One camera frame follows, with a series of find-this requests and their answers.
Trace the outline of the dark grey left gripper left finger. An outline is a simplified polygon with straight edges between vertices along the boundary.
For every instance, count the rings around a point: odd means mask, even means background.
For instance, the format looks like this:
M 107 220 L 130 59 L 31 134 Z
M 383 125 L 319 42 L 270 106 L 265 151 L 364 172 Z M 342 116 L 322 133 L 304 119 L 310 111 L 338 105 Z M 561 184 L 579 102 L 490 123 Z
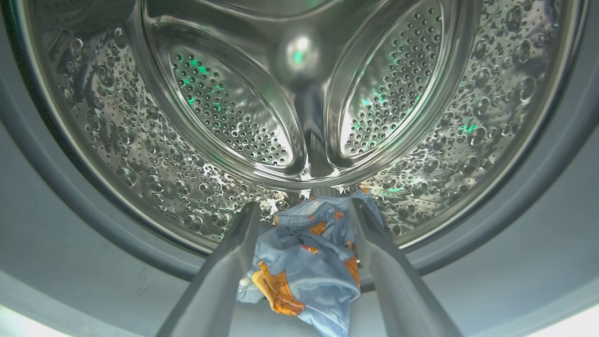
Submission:
M 260 205 L 246 204 L 218 247 L 203 263 L 157 337 L 227 337 L 238 284 L 252 266 Z

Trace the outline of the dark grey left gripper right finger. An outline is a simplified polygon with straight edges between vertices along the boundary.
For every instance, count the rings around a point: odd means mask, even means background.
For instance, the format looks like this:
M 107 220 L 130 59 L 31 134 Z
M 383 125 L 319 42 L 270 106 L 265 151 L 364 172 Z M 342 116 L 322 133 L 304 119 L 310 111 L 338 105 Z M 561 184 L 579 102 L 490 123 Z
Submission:
M 421 275 L 363 200 L 353 199 L 351 221 L 357 253 L 374 281 L 389 337 L 461 337 Z

